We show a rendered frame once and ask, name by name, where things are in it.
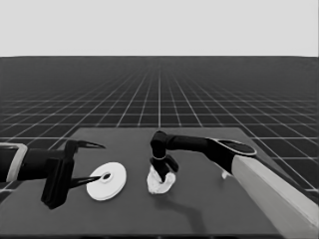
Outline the round white carrier with pins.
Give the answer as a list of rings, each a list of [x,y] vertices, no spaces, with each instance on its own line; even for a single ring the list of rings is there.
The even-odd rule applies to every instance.
[[[172,186],[167,186],[164,183],[152,181],[147,178],[148,191],[150,194],[164,194],[167,193]]]

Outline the small white toothed gear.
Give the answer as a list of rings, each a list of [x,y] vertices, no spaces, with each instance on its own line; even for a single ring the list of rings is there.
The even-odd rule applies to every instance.
[[[164,184],[167,186],[172,186],[175,183],[176,180],[176,176],[174,173],[169,172],[166,176],[165,176],[165,181]]]
[[[154,167],[152,165],[150,166],[148,179],[152,180],[152,181],[161,182],[161,178],[160,178],[159,174],[157,173],[157,171],[154,169]]]

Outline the large thick white disc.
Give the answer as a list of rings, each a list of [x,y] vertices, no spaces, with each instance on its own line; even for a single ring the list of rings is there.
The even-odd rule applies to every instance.
[[[99,179],[87,184],[88,194],[97,201],[112,199],[124,188],[127,182],[127,171],[119,162],[107,162],[96,168],[91,176]]]

